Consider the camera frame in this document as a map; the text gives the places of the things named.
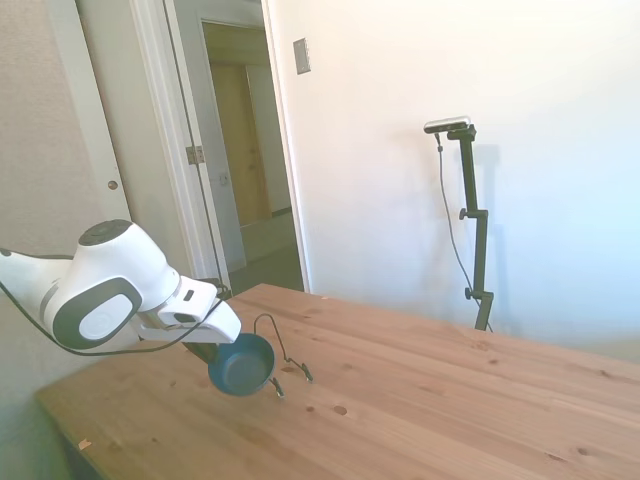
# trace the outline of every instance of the door hinge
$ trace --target door hinge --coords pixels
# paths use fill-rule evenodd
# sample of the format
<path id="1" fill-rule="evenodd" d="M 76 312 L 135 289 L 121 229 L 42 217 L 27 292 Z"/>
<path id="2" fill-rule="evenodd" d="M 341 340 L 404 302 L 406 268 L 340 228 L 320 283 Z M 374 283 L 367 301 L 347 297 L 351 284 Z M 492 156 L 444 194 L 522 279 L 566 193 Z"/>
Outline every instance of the door hinge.
<path id="1" fill-rule="evenodd" d="M 189 159 L 189 165 L 204 163 L 204 151 L 202 150 L 202 145 L 187 147 L 187 158 Z"/>

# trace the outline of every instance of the doorway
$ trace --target doorway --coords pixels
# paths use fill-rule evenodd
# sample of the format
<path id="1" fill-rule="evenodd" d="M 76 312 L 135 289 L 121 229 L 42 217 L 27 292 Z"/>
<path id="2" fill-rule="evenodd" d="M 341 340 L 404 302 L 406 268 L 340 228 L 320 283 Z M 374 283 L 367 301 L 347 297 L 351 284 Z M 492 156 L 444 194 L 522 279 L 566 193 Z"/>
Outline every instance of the doorway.
<path id="1" fill-rule="evenodd" d="M 203 22 L 246 265 L 229 267 L 234 294 L 260 283 L 304 290 L 265 31 Z"/>

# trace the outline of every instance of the wooden door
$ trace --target wooden door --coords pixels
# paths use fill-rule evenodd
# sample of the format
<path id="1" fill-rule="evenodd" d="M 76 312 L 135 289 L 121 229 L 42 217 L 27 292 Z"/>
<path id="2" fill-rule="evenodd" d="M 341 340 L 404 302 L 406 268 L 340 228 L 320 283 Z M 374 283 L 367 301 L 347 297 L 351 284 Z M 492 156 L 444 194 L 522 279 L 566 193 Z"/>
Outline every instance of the wooden door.
<path id="1" fill-rule="evenodd" d="M 211 74 L 240 225 L 271 218 L 246 69 L 214 63 Z"/>

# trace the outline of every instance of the light switch plate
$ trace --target light switch plate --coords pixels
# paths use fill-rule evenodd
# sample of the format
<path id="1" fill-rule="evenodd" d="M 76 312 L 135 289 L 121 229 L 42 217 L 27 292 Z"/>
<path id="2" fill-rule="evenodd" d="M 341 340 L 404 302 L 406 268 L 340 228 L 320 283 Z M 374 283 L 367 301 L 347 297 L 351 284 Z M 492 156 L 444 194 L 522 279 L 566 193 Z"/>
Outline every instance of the light switch plate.
<path id="1" fill-rule="evenodd" d="M 293 42 L 293 53 L 296 57 L 296 68 L 298 75 L 311 71 L 311 64 L 309 63 L 309 49 L 307 47 L 307 39 L 301 38 Z"/>

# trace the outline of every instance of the small blue bowl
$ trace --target small blue bowl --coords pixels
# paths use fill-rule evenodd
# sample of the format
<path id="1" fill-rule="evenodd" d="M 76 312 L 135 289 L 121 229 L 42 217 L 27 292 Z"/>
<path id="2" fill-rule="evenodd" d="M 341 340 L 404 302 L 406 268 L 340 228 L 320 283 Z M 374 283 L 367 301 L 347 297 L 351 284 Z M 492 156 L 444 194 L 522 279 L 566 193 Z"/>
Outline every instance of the small blue bowl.
<path id="1" fill-rule="evenodd" d="M 244 397 L 264 387 L 275 368 L 271 344 L 253 333 L 241 333 L 233 343 L 218 345 L 209 363 L 209 378 L 223 393 Z"/>

